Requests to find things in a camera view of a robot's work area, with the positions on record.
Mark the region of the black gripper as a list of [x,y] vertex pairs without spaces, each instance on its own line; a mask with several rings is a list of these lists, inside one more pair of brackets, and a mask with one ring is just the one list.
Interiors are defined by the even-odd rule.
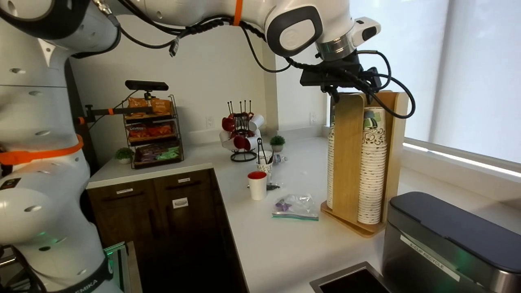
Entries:
[[364,92],[378,92],[382,77],[375,66],[364,68],[359,55],[349,55],[343,59],[321,61],[320,64],[305,64],[300,82],[304,86],[357,87]]

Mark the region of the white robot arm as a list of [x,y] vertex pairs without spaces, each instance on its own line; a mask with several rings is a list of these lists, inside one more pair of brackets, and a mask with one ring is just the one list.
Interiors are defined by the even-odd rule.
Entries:
[[118,46],[123,14],[168,33],[170,50],[227,22],[284,58],[315,45],[334,71],[382,30],[351,0],[0,0],[0,243],[27,266],[27,293],[121,293],[80,208],[90,165],[66,63]]

